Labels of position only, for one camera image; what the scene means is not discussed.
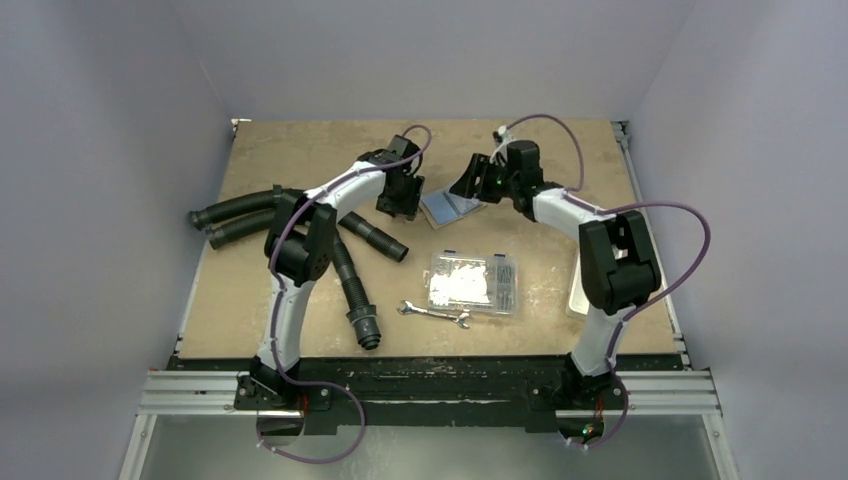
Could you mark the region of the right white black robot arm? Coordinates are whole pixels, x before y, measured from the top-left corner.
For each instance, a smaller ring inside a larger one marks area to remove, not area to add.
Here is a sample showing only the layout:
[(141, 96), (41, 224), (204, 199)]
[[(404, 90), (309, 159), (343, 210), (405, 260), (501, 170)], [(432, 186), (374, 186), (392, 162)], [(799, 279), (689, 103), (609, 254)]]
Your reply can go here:
[(540, 148), (530, 140), (512, 141), (492, 157), (473, 155), (449, 191), (491, 204), (508, 199), (529, 220), (576, 241), (589, 310), (553, 395), (576, 407), (588, 405), (612, 383), (626, 315), (646, 305), (661, 286), (644, 216), (636, 210), (604, 213), (545, 180)]

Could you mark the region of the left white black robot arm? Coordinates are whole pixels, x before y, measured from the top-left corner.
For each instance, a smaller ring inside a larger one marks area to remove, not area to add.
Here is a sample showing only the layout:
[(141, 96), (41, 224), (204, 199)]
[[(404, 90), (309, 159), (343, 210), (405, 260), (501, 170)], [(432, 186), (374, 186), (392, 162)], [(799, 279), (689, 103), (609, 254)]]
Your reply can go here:
[(284, 190), (264, 246), (271, 313), (250, 373), (272, 408), (292, 405), (305, 385), (295, 377), (301, 331), (311, 292), (331, 263), (338, 221), (370, 200), (386, 215), (414, 219), (424, 182), (417, 169), (426, 149), (396, 135), (320, 186)]

